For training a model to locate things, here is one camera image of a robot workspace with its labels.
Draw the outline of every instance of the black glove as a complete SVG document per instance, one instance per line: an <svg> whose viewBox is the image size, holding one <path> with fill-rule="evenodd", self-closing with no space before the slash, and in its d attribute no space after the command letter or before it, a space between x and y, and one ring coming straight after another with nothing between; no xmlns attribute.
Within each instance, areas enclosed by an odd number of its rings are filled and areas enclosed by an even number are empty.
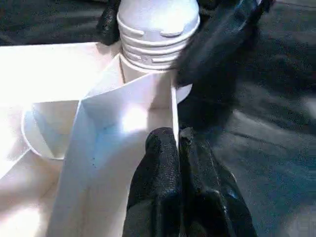
<svg viewBox="0 0 316 237"><path fill-rule="evenodd" d="M180 159L171 128L156 129L147 138L130 187L123 236L256 237L233 175L208 144L195 143L190 128L181 134Z"/></svg>
<svg viewBox="0 0 316 237"><path fill-rule="evenodd" d="M234 176L193 130L180 135L180 163L188 236L256 237L247 205Z"/></svg>
<svg viewBox="0 0 316 237"><path fill-rule="evenodd" d="M181 219L179 154L171 128L151 132L132 179L124 237L178 237Z"/></svg>
<svg viewBox="0 0 316 237"><path fill-rule="evenodd" d="M178 59L177 83L185 86L211 75L250 37L272 0L222 0Z"/></svg>

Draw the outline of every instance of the white plastic part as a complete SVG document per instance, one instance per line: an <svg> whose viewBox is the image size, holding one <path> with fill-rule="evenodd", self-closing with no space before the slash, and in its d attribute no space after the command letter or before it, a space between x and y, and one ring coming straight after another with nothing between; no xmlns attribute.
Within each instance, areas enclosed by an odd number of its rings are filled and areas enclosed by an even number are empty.
<svg viewBox="0 0 316 237"><path fill-rule="evenodd" d="M124 56L150 70L174 66L199 26L196 0L122 0L118 25Z"/></svg>
<svg viewBox="0 0 316 237"><path fill-rule="evenodd" d="M173 78L174 72L142 69L118 54L103 70L99 79L94 80L96 84L87 96L116 89L147 74L157 74L160 77L167 74ZM191 88L192 85L188 85L176 90L177 103L188 96ZM77 106L78 100L41 102L33 103L25 111L21 129L26 143L35 154L51 159L64 158Z"/></svg>
<svg viewBox="0 0 316 237"><path fill-rule="evenodd" d="M107 72L100 83L124 81L122 70L112 78ZM149 132L172 127L178 142L171 79L171 73L146 74L80 102L48 237L121 236L131 178Z"/></svg>
<svg viewBox="0 0 316 237"><path fill-rule="evenodd" d="M170 126L178 141L179 95L172 72L131 67L120 49L120 43L0 47L7 82L0 91L0 236L46 236L63 162L49 236L119 236L147 134ZM8 104L13 107L2 119ZM51 158L65 152L58 142L70 145L64 161L51 160L24 140ZM110 219L117 228L109 226Z"/></svg>

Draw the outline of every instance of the black cloth surface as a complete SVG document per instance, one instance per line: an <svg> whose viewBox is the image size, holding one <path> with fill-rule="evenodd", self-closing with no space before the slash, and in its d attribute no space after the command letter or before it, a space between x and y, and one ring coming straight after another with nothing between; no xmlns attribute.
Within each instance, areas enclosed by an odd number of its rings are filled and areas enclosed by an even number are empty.
<svg viewBox="0 0 316 237"><path fill-rule="evenodd" d="M316 12L276 3L179 105L234 174L258 236L316 235Z"/></svg>

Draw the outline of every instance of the black fabric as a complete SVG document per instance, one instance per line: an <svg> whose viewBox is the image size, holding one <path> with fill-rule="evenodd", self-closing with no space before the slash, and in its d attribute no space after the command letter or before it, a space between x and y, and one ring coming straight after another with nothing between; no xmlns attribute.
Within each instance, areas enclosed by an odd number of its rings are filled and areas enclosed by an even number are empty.
<svg viewBox="0 0 316 237"><path fill-rule="evenodd" d="M88 0L1 0L0 46L99 41L105 7Z"/></svg>
<svg viewBox="0 0 316 237"><path fill-rule="evenodd" d="M234 174L260 237L316 236L315 28L316 8L275 3L178 106L181 128Z"/></svg>
<svg viewBox="0 0 316 237"><path fill-rule="evenodd" d="M179 154L171 128L152 131L132 179L124 237L178 237L181 226Z"/></svg>
<svg viewBox="0 0 316 237"><path fill-rule="evenodd" d="M210 145L186 128L181 132L185 226L188 236L256 237L251 215L233 175Z"/></svg>

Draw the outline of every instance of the white plastic divider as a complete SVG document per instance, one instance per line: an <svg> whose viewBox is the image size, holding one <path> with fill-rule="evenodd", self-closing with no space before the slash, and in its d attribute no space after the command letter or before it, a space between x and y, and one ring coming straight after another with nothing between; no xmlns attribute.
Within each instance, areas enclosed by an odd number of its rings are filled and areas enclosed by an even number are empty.
<svg viewBox="0 0 316 237"><path fill-rule="evenodd" d="M111 67L117 69L119 62L115 58ZM102 86L124 81L121 70L114 72L119 73L104 72L98 85L104 92L92 90L79 104L48 237L121 236L130 182L148 134L173 127L178 140L172 74L146 74L118 88Z"/></svg>
<svg viewBox="0 0 316 237"><path fill-rule="evenodd" d="M172 81L174 71L152 71L138 68L129 63L122 54L117 54L113 60L103 70L99 79L95 80L96 85L88 92L85 98L93 97L94 95L112 91L124 84L132 82L144 75L155 75L153 77L161 78L161 83ZM147 85L147 88L154 89L156 85ZM179 103L187 97L192 85L182 87L176 90L176 102ZM143 92L142 85L138 83L132 84L132 90L138 91L139 96L146 96L148 93ZM128 96L129 91L124 92L124 96ZM159 90L160 95L156 100L168 99L169 91ZM120 98L113 98L114 103L108 103L107 108L116 106L115 103ZM135 100L136 95L133 95L131 100ZM95 104L94 100L87 100L86 103ZM33 152L45 157L54 159L63 159L66 149L69 144L70 130L75 117L78 100L70 101L55 101L55 102L41 102L34 103L31 109L26 111L22 119L22 132L26 142ZM115 114L107 113L104 117L110 119Z"/></svg>

